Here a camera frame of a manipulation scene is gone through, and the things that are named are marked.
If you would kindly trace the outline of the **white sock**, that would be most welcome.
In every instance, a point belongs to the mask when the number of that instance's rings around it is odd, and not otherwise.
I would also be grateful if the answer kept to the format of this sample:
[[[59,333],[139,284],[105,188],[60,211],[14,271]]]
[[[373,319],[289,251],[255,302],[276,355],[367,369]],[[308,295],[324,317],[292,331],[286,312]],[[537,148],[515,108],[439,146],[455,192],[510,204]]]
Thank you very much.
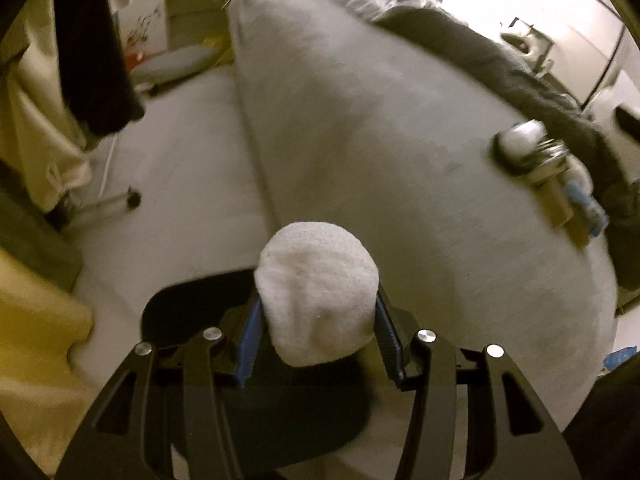
[[[254,280],[273,347],[289,366],[344,359],[373,338],[378,267],[340,226],[280,229],[260,253]]]

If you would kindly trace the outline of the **black trash bin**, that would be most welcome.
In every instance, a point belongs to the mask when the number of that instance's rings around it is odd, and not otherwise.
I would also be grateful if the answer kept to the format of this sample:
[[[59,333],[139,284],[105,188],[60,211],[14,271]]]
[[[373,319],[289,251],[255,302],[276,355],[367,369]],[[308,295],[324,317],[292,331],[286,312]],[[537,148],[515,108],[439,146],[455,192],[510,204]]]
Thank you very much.
[[[219,326],[227,312],[242,310],[254,290],[250,269],[166,287],[145,306],[142,338],[175,351],[206,328]],[[220,385],[244,474],[336,451],[362,433],[371,415],[372,388],[356,354],[292,367],[264,338],[246,385],[239,388],[226,380]]]

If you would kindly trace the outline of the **yellow cloth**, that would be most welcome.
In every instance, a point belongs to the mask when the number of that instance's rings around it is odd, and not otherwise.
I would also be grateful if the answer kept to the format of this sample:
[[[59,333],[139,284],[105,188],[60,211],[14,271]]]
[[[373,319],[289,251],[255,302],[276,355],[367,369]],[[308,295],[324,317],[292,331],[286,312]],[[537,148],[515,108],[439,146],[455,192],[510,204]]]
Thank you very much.
[[[1,253],[1,414],[49,477],[96,396],[68,358],[92,322],[89,307]]]

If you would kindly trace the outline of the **blue paper on floor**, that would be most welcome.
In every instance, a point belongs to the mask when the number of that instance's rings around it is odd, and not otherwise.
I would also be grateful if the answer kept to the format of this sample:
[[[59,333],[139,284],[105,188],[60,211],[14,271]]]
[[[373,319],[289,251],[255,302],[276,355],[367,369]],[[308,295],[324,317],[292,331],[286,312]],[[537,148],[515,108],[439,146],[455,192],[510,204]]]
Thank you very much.
[[[628,346],[615,350],[608,354],[603,360],[603,369],[609,373],[616,367],[626,363],[638,353],[636,346]]]

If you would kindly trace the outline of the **white clothes rack base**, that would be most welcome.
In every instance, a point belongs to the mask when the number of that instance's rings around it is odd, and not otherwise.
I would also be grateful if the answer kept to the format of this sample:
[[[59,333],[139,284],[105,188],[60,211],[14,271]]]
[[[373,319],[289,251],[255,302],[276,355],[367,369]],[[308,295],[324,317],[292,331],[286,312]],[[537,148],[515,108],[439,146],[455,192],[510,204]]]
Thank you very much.
[[[100,180],[98,189],[96,190],[96,196],[94,196],[92,200],[84,200],[78,194],[72,194],[70,196],[73,214],[88,214],[90,211],[112,206],[117,203],[123,203],[127,210],[135,210],[140,207],[142,203],[142,193],[131,185],[129,185],[128,188],[123,188],[114,193],[107,192],[113,174],[118,140],[118,136],[110,136],[104,141],[107,149],[104,159],[101,162]]]

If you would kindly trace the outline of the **dark grey fleece blanket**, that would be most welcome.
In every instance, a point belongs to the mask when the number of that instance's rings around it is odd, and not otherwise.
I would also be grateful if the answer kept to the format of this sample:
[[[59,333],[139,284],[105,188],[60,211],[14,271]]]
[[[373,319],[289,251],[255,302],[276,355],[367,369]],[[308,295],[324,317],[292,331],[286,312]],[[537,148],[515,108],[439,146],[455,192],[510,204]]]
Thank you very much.
[[[602,130],[505,48],[433,8],[390,10],[375,24],[460,68],[528,119],[544,123],[587,168],[610,224],[608,252],[624,289],[639,288],[639,182],[629,180]]]

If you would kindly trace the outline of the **clear plastic bubble bag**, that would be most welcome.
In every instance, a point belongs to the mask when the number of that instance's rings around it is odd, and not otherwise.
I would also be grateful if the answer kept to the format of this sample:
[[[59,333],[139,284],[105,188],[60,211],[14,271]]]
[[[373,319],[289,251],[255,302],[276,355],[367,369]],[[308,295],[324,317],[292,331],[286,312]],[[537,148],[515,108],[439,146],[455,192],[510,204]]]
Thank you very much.
[[[496,135],[497,150],[510,162],[520,162],[536,151],[547,135],[547,129],[539,120],[521,122]]]

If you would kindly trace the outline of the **beige hanging coat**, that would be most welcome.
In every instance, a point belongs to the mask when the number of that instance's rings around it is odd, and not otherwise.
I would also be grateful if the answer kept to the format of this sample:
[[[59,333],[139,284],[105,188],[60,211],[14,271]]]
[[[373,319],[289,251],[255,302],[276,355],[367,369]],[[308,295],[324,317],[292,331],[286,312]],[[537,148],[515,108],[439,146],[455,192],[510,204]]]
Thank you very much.
[[[53,0],[27,0],[1,40],[1,160],[49,212],[90,182],[85,147],[62,96]]]

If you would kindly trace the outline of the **black hanging garment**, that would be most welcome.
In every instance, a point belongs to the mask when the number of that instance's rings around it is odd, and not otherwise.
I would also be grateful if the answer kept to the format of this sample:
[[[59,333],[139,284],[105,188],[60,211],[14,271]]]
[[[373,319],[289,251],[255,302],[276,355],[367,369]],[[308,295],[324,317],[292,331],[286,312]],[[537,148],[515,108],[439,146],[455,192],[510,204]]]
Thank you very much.
[[[126,71],[108,0],[53,0],[62,97],[94,136],[144,115]]]

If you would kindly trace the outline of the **grey bed mattress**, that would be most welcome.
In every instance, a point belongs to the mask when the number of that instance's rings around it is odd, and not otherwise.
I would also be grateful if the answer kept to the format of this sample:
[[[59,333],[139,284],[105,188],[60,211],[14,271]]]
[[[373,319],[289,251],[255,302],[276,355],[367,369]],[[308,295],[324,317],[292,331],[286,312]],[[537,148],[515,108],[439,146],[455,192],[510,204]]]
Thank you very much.
[[[277,224],[352,232],[393,306],[463,348],[502,344],[560,426],[615,336],[605,239],[578,247],[490,158],[520,114],[333,0],[232,0],[244,113]]]

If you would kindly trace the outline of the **grey padded stool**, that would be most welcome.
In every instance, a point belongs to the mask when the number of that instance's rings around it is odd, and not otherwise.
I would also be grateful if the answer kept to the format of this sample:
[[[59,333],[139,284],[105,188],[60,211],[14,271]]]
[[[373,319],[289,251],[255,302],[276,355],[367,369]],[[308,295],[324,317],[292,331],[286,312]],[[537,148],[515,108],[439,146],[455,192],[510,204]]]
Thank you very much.
[[[136,66],[130,73],[130,78],[135,86],[150,84],[160,86],[171,81],[190,77],[201,73],[214,65],[221,56],[219,49],[212,47],[194,46],[183,47],[175,51],[167,52],[150,58]]]

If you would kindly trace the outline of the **white cat bed pod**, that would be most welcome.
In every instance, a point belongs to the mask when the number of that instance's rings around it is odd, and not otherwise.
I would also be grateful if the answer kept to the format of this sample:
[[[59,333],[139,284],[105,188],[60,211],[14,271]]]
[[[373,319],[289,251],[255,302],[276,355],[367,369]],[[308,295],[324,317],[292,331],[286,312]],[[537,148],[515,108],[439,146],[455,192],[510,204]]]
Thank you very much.
[[[531,28],[509,27],[500,32],[500,38],[520,55],[533,56],[540,52],[537,33]]]

